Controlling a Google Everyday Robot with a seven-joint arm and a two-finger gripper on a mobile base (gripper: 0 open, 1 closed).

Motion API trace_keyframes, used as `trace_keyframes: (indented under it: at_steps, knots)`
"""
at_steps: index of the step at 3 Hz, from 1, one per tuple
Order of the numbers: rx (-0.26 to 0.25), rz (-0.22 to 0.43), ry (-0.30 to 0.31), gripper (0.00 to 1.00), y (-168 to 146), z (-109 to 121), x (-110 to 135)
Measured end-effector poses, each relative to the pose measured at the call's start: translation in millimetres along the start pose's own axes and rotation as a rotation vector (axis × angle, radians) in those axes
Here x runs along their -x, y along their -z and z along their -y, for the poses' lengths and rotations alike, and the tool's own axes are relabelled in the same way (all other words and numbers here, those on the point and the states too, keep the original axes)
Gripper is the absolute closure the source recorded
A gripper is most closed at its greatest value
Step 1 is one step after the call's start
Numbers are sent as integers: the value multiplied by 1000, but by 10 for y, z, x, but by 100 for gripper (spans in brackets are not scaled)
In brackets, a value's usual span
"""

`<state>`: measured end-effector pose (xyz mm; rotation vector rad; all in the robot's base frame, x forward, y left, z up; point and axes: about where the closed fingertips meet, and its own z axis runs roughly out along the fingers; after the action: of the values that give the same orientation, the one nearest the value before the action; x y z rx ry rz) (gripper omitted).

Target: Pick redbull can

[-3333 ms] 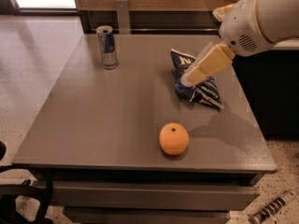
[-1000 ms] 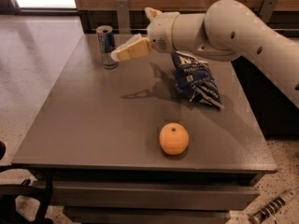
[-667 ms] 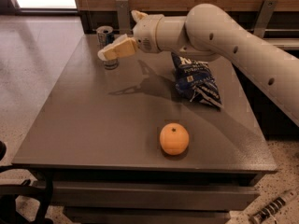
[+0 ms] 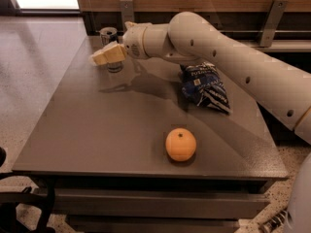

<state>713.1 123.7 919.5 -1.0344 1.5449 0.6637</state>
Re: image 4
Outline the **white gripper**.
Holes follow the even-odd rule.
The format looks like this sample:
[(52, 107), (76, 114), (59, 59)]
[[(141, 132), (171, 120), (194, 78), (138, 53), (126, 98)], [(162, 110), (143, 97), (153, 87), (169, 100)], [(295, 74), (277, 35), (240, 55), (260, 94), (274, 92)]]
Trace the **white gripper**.
[(134, 21), (125, 22), (126, 32), (122, 39), (123, 44), (111, 42), (100, 50), (94, 52), (89, 61), (94, 66), (117, 63), (124, 61), (126, 52), (136, 59), (148, 59), (144, 49), (144, 33), (152, 25), (150, 22), (136, 23)]

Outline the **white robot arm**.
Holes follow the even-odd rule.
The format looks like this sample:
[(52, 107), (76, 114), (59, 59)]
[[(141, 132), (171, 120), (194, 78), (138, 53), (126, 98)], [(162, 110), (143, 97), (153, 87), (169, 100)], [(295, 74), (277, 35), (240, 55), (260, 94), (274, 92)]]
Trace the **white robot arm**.
[(310, 74), (228, 38), (203, 17), (178, 13), (164, 24), (128, 21), (122, 42), (113, 41), (89, 57), (95, 66), (161, 58), (182, 68), (182, 91), (197, 106), (223, 110), (221, 70), (305, 142), (311, 142)]

